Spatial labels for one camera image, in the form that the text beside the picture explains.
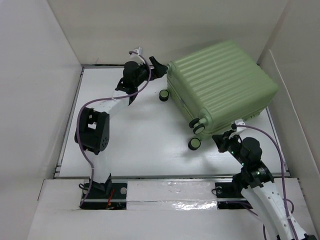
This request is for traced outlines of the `green hard-shell suitcase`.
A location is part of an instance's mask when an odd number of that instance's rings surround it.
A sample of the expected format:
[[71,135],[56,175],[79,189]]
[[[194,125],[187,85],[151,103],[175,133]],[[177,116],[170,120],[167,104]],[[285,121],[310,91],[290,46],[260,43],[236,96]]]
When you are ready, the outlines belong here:
[[162,102],[171,98],[194,136],[188,142],[197,150],[201,142],[222,134],[236,120],[258,116],[279,87],[236,42],[222,41],[167,65],[167,87]]

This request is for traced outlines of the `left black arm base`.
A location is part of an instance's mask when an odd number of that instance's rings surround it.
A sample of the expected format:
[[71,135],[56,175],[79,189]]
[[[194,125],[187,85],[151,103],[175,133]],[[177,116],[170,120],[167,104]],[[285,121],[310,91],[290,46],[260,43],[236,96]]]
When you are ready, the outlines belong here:
[[110,175],[105,183],[80,183],[82,196],[79,207],[83,210],[126,210],[128,184],[112,182]]

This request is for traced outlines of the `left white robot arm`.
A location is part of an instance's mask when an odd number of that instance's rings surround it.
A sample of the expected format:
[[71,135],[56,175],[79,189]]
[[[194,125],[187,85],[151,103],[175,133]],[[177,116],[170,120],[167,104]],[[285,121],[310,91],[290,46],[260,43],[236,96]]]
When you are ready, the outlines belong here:
[[89,182],[80,185],[86,194],[94,190],[103,199],[111,194],[111,173],[101,158],[110,141],[111,119],[131,105],[149,82],[162,78],[167,71],[168,67],[153,56],[142,63],[128,61],[111,97],[91,100],[80,108],[74,141],[90,166]]

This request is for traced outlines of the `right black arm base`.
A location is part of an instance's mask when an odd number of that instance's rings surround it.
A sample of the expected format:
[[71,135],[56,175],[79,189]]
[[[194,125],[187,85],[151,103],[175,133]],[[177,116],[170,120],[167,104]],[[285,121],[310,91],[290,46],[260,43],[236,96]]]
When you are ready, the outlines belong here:
[[235,174],[231,181],[218,181],[214,184],[211,193],[216,196],[218,210],[240,210],[253,207],[241,194],[246,182],[240,173]]

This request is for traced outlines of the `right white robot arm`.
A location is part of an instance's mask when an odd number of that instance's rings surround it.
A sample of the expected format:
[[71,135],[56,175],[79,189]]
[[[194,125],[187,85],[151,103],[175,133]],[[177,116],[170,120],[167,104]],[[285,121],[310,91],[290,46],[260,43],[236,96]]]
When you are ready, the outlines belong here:
[[212,136],[220,153],[229,152],[240,164],[232,177],[231,191],[251,205],[272,240],[315,240],[296,221],[288,209],[286,194],[280,194],[275,179],[262,161],[260,142],[253,137],[241,139],[232,130]]

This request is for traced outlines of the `aluminium front rail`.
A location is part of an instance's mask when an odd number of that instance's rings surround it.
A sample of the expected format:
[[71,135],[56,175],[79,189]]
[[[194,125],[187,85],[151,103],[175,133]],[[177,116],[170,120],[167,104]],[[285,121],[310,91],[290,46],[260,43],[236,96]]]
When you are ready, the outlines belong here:
[[[232,174],[227,175],[133,175],[133,176],[111,176],[113,180],[218,180],[218,179],[231,179]],[[84,180],[88,179],[88,176],[60,176],[60,172],[56,171],[52,175],[52,179],[60,180]]]

